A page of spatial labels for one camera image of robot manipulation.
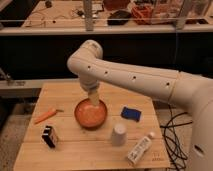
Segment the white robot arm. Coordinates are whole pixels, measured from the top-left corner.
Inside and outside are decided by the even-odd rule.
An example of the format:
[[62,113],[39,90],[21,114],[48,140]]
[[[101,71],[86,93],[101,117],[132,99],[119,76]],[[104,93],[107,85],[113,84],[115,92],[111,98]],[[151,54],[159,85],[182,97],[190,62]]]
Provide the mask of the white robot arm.
[[108,62],[94,40],[85,41],[68,59],[82,89],[96,99],[101,81],[178,106],[192,115],[186,171],[213,171],[213,79],[177,70]]

